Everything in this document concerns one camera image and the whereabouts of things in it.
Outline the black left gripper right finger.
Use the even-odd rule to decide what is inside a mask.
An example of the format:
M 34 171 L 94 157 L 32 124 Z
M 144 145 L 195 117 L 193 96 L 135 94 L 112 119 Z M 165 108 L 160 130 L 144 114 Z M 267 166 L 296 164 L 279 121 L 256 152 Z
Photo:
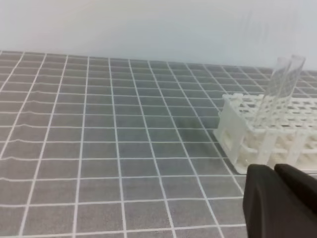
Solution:
M 296 197 L 316 215 L 317 180 L 288 164 L 276 164 L 274 171 Z

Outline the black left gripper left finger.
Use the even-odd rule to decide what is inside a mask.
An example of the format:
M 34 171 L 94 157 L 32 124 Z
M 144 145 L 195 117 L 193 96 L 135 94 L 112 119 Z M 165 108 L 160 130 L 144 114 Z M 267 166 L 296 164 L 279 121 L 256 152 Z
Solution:
M 248 166 L 243 197 L 247 236 L 250 238 L 315 238 L 315 215 L 265 165 Z

